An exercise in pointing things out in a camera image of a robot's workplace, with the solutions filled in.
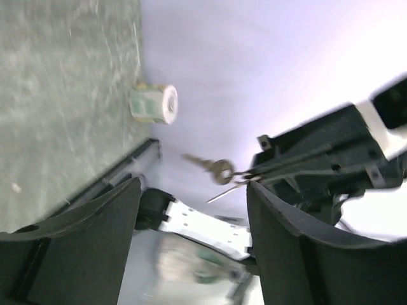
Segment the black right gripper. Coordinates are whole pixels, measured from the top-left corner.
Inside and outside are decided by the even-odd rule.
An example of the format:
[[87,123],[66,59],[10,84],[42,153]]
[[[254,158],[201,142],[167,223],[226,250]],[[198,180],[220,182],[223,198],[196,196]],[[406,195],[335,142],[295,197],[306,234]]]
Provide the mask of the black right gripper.
[[269,141],[271,148],[255,156],[251,176],[302,210],[332,205],[342,194],[399,188],[406,180],[406,153],[386,158],[352,104]]

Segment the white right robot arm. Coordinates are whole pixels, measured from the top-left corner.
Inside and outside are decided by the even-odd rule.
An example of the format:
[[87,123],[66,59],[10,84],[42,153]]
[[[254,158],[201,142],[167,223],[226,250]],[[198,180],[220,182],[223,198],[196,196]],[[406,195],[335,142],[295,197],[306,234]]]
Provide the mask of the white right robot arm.
[[[406,178],[406,114],[379,113],[365,101],[349,104],[274,138],[259,138],[262,152],[252,167],[236,172],[226,160],[188,159],[221,185],[259,182],[278,199],[335,225],[344,201],[368,189],[399,187]],[[173,233],[237,262],[253,257],[244,226],[197,212],[171,195],[148,189],[140,202],[136,229]]]

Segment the silver keys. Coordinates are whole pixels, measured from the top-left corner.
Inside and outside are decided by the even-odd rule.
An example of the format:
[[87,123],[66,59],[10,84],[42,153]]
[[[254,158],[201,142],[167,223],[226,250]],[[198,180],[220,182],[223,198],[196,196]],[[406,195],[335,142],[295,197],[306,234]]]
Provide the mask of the silver keys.
[[206,172],[210,173],[215,183],[221,186],[230,183],[233,184],[231,188],[209,199],[206,204],[212,203],[226,196],[232,191],[247,185],[250,181],[257,181],[260,179],[260,176],[251,175],[248,172],[236,172],[234,164],[228,159],[203,159],[188,153],[183,154],[183,158],[196,166],[202,167]]

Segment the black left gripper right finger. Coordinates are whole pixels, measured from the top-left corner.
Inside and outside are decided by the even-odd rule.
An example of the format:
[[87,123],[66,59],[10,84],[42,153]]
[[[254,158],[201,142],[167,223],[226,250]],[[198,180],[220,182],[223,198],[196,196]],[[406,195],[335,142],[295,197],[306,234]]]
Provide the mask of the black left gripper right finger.
[[247,211],[265,304],[405,304],[406,241],[330,226],[256,182]]

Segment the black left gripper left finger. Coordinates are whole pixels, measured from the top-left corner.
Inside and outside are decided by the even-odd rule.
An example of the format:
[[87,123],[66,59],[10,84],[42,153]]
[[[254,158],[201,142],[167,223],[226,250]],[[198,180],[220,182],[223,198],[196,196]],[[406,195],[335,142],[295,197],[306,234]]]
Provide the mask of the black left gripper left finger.
[[116,304],[141,182],[130,179],[80,207],[1,233],[1,304]]

